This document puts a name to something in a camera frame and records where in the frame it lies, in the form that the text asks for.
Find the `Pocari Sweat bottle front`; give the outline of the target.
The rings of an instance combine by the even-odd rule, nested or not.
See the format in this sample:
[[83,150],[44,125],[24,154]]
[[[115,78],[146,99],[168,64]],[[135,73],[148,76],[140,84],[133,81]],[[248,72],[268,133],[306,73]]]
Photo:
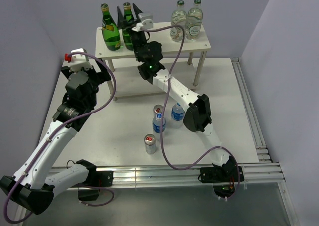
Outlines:
[[161,113],[157,113],[152,121],[153,135],[156,138],[160,138],[161,128],[162,132],[165,131],[166,128],[166,119],[163,117]]

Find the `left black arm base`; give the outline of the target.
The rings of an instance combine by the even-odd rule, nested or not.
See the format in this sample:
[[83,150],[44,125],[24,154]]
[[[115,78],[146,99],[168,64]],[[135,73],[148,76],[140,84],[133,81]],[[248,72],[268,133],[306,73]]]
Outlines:
[[[78,184],[80,188],[84,186],[91,187],[110,187],[113,181],[113,171],[97,171],[93,180]],[[78,190],[78,199],[80,201],[95,201],[102,194],[101,189]]]

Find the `red bull can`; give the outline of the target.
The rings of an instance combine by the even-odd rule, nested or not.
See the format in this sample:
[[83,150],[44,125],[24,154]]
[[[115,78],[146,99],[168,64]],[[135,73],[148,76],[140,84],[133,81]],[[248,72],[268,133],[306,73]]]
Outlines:
[[163,111],[163,106],[162,105],[160,105],[160,104],[154,105],[154,107],[153,107],[153,117],[156,117],[156,115],[158,113],[162,113],[162,111]]
[[147,154],[154,154],[156,152],[156,139],[154,135],[147,134],[144,137],[145,151]]

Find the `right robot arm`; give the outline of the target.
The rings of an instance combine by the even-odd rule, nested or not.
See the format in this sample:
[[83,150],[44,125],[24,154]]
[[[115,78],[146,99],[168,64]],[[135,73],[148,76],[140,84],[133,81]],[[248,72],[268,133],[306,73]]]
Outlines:
[[136,16],[127,20],[117,8],[117,22],[118,28],[129,34],[135,58],[141,63],[138,66],[140,76],[181,104],[186,111],[183,123],[188,130],[205,132],[205,128],[212,124],[209,97],[190,90],[173,76],[172,70],[165,68],[160,62],[163,58],[162,44],[149,42],[145,37],[156,31],[152,14],[142,12],[136,5],[133,5],[133,10]]

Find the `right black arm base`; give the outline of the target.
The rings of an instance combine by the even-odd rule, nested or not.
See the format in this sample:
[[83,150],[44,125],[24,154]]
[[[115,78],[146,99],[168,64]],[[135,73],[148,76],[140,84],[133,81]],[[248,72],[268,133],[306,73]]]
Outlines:
[[234,167],[227,171],[217,166],[202,167],[197,179],[203,184],[213,184],[215,194],[226,200],[233,196],[238,187],[238,182],[244,181],[242,167],[239,166],[238,169],[239,171],[237,171],[237,167]]

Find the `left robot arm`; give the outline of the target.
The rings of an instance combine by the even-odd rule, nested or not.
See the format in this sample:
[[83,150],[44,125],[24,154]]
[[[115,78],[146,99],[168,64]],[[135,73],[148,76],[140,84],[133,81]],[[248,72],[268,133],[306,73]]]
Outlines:
[[80,131],[90,115],[98,111],[95,105],[99,85],[115,80],[102,59],[95,59],[99,72],[86,58],[74,62],[67,56],[66,61],[70,65],[61,68],[68,79],[66,93],[46,136],[13,176],[3,176],[0,180],[0,187],[7,195],[4,203],[6,207],[9,201],[13,201],[38,215],[50,206],[56,196],[70,187],[78,185],[98,189],[97,167],[86,160],[79,160],[66,170],[48,175],[65,146]]

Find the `pocari sweat bottle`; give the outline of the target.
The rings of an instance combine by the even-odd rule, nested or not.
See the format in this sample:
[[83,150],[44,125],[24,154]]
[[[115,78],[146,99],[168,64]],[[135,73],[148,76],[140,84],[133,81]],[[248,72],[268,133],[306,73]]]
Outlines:
[[157,113],[152,121],[153,135],[156,138],[160,138],[161,128],[162,132],[165,131],[166,128],[166,119],[163,117],[161,113]]
[[182,127],[184,116],[185,110],[180,105],[180,103],[176,103],[171,110],[171,124],[173,128]]

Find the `Red Bull can front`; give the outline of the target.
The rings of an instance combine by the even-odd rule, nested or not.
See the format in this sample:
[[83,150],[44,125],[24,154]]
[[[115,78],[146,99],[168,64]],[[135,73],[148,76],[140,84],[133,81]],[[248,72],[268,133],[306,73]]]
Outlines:
[[147,134],[144,137],[145,151],[147,154],[154,154],[156,152],[156,139],[154,135]]

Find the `green Perrier bottle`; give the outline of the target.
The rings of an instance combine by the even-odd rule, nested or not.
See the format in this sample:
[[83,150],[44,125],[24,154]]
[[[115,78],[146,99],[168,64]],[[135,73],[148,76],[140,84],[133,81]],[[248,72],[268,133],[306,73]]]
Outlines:
[[132,45],[130,36],[128,34],[128,29],[126,28],[126,26],[131,23],[131,20],[134,20],[132,10],[131,10],[131,4],[129,2],[123,3],[123,9],[124,9],[125,28],[122,29],[122,37],[123,37],[125,47],[128,50],[133,51],[133,45]]
[[108,5],[103,3],[100,8],[102,12],[102,35],[104,42],[110,51],[116,51],[121,46],[119,30],[110,15]]

